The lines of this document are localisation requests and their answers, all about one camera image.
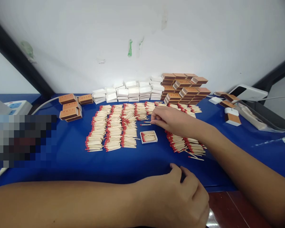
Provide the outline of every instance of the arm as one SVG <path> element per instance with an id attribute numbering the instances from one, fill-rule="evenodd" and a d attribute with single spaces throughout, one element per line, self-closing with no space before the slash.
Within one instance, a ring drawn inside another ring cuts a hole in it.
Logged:
<path id="1" fill-rule="evenodd" d="M 202 142 L 264 217 L 285 227 L 285 178 L 237 147 L 215 127 L 174 108 L 158 106 L 151 124 Z"/>
<path id="2" fill-rule="evenodd" d="M 133 184 L 20 182 L 0 187 L 0 227 L 205 228 L 207 191 L 184 167 Z M 186 176 L 181 181 L 182 173 Z"/>

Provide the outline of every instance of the person's right hand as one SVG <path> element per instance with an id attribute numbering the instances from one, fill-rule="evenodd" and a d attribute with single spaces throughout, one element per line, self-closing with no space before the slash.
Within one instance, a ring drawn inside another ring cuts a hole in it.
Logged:
<path id="1" fill-rule="evenodd" d="M 150 124 L 156 124 L 177 136 L 196 140 L 201 140 L 201 136 L 215 129 L 210 124 L 166 106 L 157 106 L 153 110 Z"/>

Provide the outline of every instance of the open matchbox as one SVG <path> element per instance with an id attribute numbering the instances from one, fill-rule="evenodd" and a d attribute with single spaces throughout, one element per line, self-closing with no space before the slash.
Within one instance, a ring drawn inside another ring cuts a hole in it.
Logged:
<path id="1" fill-rule="evenodd" d="M 142 137 L 142 133 L 147 133 L 147 132 L 154 132 L 156 140 L 149 141 L 149 142 L 144 142 L 143 141 L 143 137 Z M 157 143 L 157 135 L 156 135 L 155 131 L 141 131 L 139 134 L 140 134 L 140 139 L 141 139 L 142 144 L 145 144 L 145 143 Z"/>

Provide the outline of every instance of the wooden floor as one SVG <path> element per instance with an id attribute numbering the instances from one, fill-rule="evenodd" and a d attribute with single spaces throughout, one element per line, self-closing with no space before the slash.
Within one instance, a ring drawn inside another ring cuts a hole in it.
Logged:
<path id="1" fill-rule="evenodd" d="M 209 228 L 270 228 L 240 191 L 209 193 Z"/>

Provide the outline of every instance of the person's left hand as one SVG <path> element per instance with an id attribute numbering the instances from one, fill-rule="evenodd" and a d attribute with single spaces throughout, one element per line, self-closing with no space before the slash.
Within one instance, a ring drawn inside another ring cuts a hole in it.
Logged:
<path id="1" fill-rule="evenodd" d="M 171 172 L 131 184 L 137 194 L 137 225 L 158 228 L 205 228 L 209 195 L 196 176 L 170 164 Z M 181 183 L 182 172 L 186 178 Z"/>

